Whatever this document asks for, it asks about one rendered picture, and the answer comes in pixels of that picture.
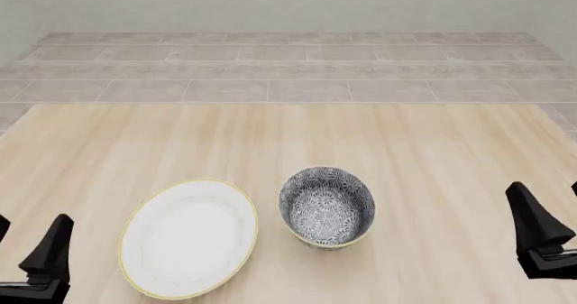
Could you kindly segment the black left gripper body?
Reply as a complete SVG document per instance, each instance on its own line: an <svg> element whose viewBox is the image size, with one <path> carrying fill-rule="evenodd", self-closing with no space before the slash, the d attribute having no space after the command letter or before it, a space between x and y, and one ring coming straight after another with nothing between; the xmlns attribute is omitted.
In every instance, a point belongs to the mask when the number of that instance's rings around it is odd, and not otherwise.
<svg viewBox="0 0 577 304"><path fill-rule="evenodd" d="M0 304L64 304L70 277L0 281Z"/></svg>

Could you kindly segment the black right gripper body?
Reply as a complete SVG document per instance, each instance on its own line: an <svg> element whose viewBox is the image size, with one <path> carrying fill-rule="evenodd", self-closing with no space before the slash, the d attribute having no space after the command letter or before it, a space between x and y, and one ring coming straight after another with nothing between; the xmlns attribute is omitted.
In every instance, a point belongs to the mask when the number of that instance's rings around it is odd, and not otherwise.
<svg viewBox="0 0 577 304"><path fill-rule="evenodd" d="M528 279L577 279L577 249L525 249L517 245L516 253Z"/></svg>

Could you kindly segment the white plate with yellow rim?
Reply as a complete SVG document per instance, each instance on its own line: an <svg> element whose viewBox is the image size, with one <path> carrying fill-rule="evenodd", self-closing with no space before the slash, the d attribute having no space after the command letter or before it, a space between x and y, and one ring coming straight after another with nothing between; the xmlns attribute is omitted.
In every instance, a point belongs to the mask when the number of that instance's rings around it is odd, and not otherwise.
<svg viewBox="0 0 577 304"><path fill-rule="evenodd" d="M119 267L126 281L149 298L197 298L242 269L258 230L254 204L234 184L183 181L133 211L121 233Z"/></svg>

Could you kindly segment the black floral patterned bowl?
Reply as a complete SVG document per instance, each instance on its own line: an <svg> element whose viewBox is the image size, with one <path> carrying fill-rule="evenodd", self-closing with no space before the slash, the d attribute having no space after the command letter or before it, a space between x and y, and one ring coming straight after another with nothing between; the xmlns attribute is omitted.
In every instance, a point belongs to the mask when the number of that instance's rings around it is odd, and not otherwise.
<svg viewBox="0 0 577 304"><path fill-rule="evenodd" d="M279 213L291 233L307 246L340 250L371 228L376 205L368 187L340 168L299 170L279 192Z"/></svg>

